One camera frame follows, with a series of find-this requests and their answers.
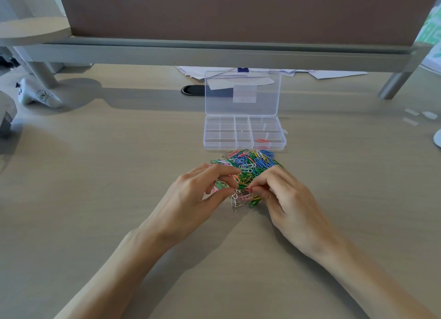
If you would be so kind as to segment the person's left hand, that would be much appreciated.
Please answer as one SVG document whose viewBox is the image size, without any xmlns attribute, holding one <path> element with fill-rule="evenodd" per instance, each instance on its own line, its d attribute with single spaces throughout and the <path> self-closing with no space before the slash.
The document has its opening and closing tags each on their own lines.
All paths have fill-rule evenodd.
<svg viewBox="0 0 441 319">
<path fill-rule="evenodd" d="M 222 188 L 237 189 L 238 184 L 233 176 L 214 178 L 201 173 L 193 177 L 187 172 L 168 188 L 139 229 L 167 247 L 178 244 L 212 216 L 215 210 L 205 208 L 202 201 Z"/>
</svg>

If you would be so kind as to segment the person's right hand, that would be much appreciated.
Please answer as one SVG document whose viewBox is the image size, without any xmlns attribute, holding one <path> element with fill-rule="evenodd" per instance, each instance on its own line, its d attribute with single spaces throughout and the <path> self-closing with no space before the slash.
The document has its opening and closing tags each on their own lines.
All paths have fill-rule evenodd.
<svg viewBox="0 0 441 319">
<path fill-rule="evenodd" d="M 280 212 L 269 212 L 273 224 L 304 255 L 321 262 L 338 243 L 338 234 L 311 191 L 283 167 L 265 170 L 250 188 L 270 189 L 278 198 Z"/>
</svg>

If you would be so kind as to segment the person's right forearm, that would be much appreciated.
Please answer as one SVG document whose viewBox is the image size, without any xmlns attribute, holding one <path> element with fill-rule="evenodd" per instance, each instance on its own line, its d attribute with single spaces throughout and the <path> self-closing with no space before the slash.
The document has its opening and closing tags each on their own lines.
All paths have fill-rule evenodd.
<svg viewBox="0 0 441 319">
<path fill-rule="evenodd" d="M 370 319 L 438 319 L 345 237 L 314 248 L 311 257 L 351 295 Z"/>
</svg>

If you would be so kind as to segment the person's left forearm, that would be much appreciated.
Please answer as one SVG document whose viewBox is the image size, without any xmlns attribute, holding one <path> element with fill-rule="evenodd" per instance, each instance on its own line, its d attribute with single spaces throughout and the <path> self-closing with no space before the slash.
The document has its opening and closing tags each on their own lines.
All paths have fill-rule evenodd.
<svg viewBox="0 0 441 319">
<path fill-rule="evenodd" d="M 130 231 L 54 319 L 120 319 L 147 273 L 173 244 L 152 229 Z"/>
</svg>

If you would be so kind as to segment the pile of coloured paper clips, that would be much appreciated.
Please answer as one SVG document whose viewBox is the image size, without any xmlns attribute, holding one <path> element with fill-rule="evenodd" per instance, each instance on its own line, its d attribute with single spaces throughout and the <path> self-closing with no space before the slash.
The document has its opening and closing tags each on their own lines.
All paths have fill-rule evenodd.
<svg viewBox="0 0 441 319">
<path fill-rule="evenodd" d="M 226 152 L 221 155 L 220 159 L 211 160 L 211 164 L 233 166 L 239 168 L 241 171 L 239 175 L 233 176 L 238 184 L 238 189 L 236 189 L 235 193 L 230 197 L 233 212 L 237 212 L 241 206 L 254 208 L 260 203 L 260 197 L 254 193 L 247 194 L 243 189 L 248 187 L 252 180 L 263 171 L 272 166 L 280 165 L 279 162 L 274 159 L 274 152 L 265 149 L 243 149 Z"/>
</svg>

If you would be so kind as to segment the clear plastic compartment box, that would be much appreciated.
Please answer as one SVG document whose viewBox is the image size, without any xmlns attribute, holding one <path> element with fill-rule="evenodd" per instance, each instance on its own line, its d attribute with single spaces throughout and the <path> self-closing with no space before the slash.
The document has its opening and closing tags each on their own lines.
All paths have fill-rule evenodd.
<svg viewBox="0 0 441 319">
<path fill-rule="evenodd" d="M 206 150 L 283 150 L 278 118 L 282 75 L 277 72 L 213 72 L 205 75 Z M 270 145 L 254 144 L 268 139 Z"/>
</svg>

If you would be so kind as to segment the white loose paper sheets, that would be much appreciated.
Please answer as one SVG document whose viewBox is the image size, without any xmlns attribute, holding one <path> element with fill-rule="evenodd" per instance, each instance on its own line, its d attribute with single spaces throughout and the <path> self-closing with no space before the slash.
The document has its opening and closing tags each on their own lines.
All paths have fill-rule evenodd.
<svg viewBox="0 0 441 319">
<path fill-rule="evenodd" d="M 230 72 L 237 71 L 237 68 L 231 67 L 201 67 L 201 66 L 175 66 L 185 76 L 190 76 L 197 80 L 203 80 L 209 71 L 213 72 Z M 251 72 L 277 72 L 283 76 L 293 77 L 296 73 L 308 73 L 317 80 L 340 78 L 349 76 L 366 75 L 367 72 L 362 71 L 319 71 L 319 70 L 287 70 L 287 69 L 255 69 L 248 68 Z"/>
</svg>

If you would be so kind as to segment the brown desk divider panel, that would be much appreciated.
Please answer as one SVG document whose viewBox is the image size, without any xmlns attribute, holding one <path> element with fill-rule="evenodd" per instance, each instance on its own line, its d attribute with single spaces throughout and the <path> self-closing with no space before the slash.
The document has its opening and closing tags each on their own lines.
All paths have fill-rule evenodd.
<svg viewBox="0 0 441 319">
<path fill-rule="evenodd" d="M 436 0 L 61 0 L 74 36 L 412 45 Z"/>
</svg>

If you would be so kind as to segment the white plush toy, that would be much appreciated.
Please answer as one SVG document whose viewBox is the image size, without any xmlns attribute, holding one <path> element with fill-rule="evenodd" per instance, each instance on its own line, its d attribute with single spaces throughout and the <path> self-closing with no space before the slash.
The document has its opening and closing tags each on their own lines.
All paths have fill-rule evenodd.
<svg viewBox="0 0 441 319">
<path fill-rule="evenodd" d="M 15 83 L 15 87 L 18 91 L 18 101 L 23 105 L 38 102 L 55 109 L 63 106 L 63 102 L 55 94 L 34 80 L 23 78 Z"/>
</svg>

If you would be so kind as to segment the grey felt object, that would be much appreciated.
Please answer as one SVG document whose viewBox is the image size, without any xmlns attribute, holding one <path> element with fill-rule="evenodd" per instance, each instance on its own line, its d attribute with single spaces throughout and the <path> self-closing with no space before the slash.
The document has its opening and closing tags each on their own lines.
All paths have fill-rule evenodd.
<svg viewBox="0 0 441 319">
<path fill-rule="evenodd" d="M 12 122 L 17 115 L 14 99 L 0 91 L 0 138 L 7 138 L 11 132 Z"/>
</svg>

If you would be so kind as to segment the beige round shelf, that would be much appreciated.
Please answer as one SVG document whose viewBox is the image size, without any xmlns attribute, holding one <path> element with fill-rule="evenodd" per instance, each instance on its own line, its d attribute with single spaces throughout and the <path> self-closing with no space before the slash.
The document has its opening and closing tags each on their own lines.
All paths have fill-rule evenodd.
<svg viewBox="0 0 441 319">
<path fill-rule="evenodd" d="M 0 22 L 0 47 L 26 46 L 72 36 L 66 17 L 30 17 Z"/>
</svg>

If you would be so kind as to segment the green and white poster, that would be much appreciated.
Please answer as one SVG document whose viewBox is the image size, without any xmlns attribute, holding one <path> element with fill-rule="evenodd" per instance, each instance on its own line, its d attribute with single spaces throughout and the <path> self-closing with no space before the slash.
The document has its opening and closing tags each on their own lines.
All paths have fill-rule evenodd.
<svg viewBox="0 0 441 319">
<path fill-rule="evenodd" d="M 416 41 L 433 45 L 420 66 L 441 76 L 441 2 L 432 8 Z"/>
</svg>

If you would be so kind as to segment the grey metal divider frame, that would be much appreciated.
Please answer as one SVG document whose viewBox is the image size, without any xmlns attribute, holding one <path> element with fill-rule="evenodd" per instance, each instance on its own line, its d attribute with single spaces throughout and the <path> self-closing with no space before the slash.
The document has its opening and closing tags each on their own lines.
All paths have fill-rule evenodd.
<svg viewBox="0 0 441 319">
<path fill-rule="evenodd" d="M 391 100 L 432 49 L 407 46 L 202 43 L 89 37 L 0 37 L 32 67 L 43 62 L 122 65 L 289 68 L 326 71 L 388 72 L 378 97 Z"/>
</svg>

